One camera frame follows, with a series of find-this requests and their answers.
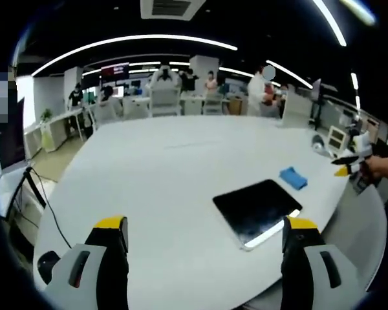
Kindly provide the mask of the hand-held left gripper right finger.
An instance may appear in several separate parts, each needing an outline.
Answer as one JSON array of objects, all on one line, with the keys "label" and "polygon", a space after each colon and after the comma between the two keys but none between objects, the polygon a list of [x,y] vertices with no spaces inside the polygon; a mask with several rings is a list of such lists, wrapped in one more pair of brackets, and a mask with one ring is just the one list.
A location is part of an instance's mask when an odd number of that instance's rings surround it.
[{"label": "hand-held left gripper right finger", "polygon": [[355,309],[364,297],[357,268],[312,221],[284,218],[282,253],[281,309]]}]

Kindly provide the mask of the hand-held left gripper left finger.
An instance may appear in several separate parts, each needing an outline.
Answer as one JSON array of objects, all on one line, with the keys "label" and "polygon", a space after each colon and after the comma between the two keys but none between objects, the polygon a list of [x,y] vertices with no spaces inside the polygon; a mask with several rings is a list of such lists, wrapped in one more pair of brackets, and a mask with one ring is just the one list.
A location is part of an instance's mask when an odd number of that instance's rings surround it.
[{"label": "hand-held left gripper left finger", "polygon": [[128,309],[128,222],[100,220],[84,243],[44,254],[44,296],[53,309]]}]

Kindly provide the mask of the person's right hand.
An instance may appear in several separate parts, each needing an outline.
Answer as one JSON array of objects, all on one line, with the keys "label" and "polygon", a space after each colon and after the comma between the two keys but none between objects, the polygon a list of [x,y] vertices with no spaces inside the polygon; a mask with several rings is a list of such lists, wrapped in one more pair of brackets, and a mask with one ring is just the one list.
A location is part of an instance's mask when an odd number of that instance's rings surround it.
[{"label": "person's right hand", "polygon": [[361,173],[368,179],[388,179],[388,158],[371,156],[365,160]]}]

